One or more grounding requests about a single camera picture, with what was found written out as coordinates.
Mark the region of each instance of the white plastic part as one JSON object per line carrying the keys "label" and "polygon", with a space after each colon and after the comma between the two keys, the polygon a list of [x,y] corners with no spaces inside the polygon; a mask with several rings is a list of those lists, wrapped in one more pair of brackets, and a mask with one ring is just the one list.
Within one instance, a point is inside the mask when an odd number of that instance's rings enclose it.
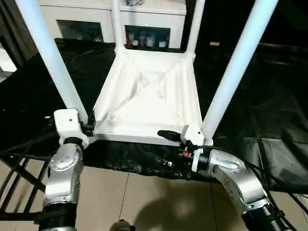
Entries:
{"label": "white plastic part", "polygon": [[[197,124],[186,125],[181,133],[181,140],[185,144],[186,141],[191,141],[193,145],[201,146],[204,142],[204,135]],[[200,154],[203,149],[197,149],[193,152],[192,171],[197,172]]]}
{"label": "white plastic part", "polygon": [[256,0],[202,125],[206,142],[213,135],[260,42],[278,0]]}
{"label": "white plastic part", "polygon": [[67,108],[78,110],[80,120],[87,124],[88,115],[66,69],[59,50],[51,37],[36,0],[16,0],[18,9],[35,45]]}
{"label": "white plastic part", "polygon": [[112,10],[116,57],[94,106],[94,137],[179,145],[158,136],[157,132],[181,133],[187,124],[201,127],[194,56],[126,50],[121,37],[118,1],[113,0]]}
{"label": "white plastic part", "polygon": [[204,4],[205,4],[205,0],[196,1],[194,13],[193,13],[191,31],[189,34],[189,40],[188,40],[187,50],[186,50],[188,54],[194,54],[195,49],[196,49],[196,44],[198,40],[198,35],[199,35],[199,30],[200,30],[200,25],[202,21],[203,10],[204,10]]}
{"label": "white plastic part", "polygon": [[122,27],[120,20],[120,5],[118,0],[112,1],[112,22],[114,26],[114,34],[115,34],[115,51],[124,51],[124,41],[122,37]]}
{"label": "white plastic part", "polygon": [[60,136],[59,143],[63,144],[66,138],[76,137],[82,140],[83,148],[89,145],[89,138],[83,134],[76,109],[61,109],[53,113],[57,132]]}

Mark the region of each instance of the white cabinet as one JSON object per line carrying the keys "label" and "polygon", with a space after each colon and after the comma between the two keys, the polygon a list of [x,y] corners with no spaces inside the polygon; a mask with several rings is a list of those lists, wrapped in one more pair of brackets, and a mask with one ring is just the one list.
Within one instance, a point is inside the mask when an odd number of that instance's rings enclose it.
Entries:
{"label": "white cabinet", "polygon": [[110,10],[41,6],[54,38],[114,42]]}
{"label": "white cabinet", "polygon": [[[168,30],[165,36],[170,48],[180,48],[184,20],[185,0],[144,0],[136,7],[121,1],[123,37],[125,26],[142,26],[135,34]],[[41,11],[54,38],[85,39],[114,42],[111,20],[111,0],[38,0]]]}

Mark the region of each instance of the black tarp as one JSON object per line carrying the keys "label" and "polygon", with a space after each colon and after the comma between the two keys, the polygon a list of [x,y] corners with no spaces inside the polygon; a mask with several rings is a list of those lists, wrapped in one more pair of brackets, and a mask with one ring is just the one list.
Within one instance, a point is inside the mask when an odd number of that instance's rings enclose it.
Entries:
{"label": "black tarp", "polygon": [[[57,40],[61,55],[90,114],[115,57],[114,45]],[[224,73],[231,54],[213,47],[194,62],[202,116]],[[273,176],[286,181],[294,192],[308,192],[308,52],[260,46],[215,134],[214,144],[230,149]],[[0,84],[0,150],[39,134],[50,116],[64,104],[39,55]],[[54,134],[34,144],[27,156],[49,159],[58,147]],[[14,154],[22,154],[21,148]],[[175,147],[97,141],[85,150],[85,165],[156,175],[170,179],[200,179],[174,161]],[[280,190],[274,184],[271,189]]]}

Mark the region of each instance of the floor tile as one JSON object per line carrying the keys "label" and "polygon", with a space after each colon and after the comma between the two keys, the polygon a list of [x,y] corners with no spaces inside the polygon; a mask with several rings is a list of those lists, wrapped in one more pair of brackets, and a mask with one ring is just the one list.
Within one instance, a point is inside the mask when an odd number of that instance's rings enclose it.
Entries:
{"label": "floor tile", "polygon": [[121,218],[141,231],[214,231],[210,184],[130,173]]}
{"label": "floor tile", "polygon": [[[9,174],[10,170],[11,169],[9,167],[7,167],[4,163],[2,163],[0,161],[0,185],[2,185],[6,176]],[[6,187],[6,189],[5,189],[5,191],[2,195],[0,205],[2,204],[2,201],[4,200],[6,194],[9,190],[9,186],[12,184],[13,179],[14,178],[12,177],[12,179],[8,183],[8,186]],[[17,225],[18,225],[18,221],[0,221],[0,230],[1,231],[14,231],[16,229]]]}
{"label": "floor tile", "polygon": [[272,192],[278,208],[285,213],[286,218],[298,231],[307,231],[308,224],[302,209],[286,193]]}
{"label": "floor tile", "polygon": [[[304,204],[304,206],[306,206],[306,208],[308,208],[308,194],[306,194],[306,195],[304,195],[304,196],[298,195],[297,197],[298,197],[298,198],[300,199],[300,201]],[[308,223],[308,215],[307,215],[305,212],[303,212],[303,213],[304,213],[305,218],[306,218],[306,221],[307,221],[307,223]]]}
{"label": "floor tile", "polygon": [[120,216],[128,173],[85,167],[77,207],[77,230],[107,231]]}
{"label": "floor tile", "polygon": [[218,231],[247,231],[221,184],[212,183],[215,217]]}

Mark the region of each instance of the bottle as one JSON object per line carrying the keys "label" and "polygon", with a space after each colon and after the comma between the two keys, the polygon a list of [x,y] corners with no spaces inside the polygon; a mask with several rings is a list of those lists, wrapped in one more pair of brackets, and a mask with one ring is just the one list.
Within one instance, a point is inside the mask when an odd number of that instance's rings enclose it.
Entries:
{"label": "bottle", "polygon": [[147,47],[154,47],[155,46],[155,37],[156,34],[154,32],[150,33],[148,37],[146,37],[146,46]]}
{"label": "bottle", "polygon": [[145,31],[141,31],[140,32],[139,45],[140,46],[145,46],[146,45],[146,32]]}

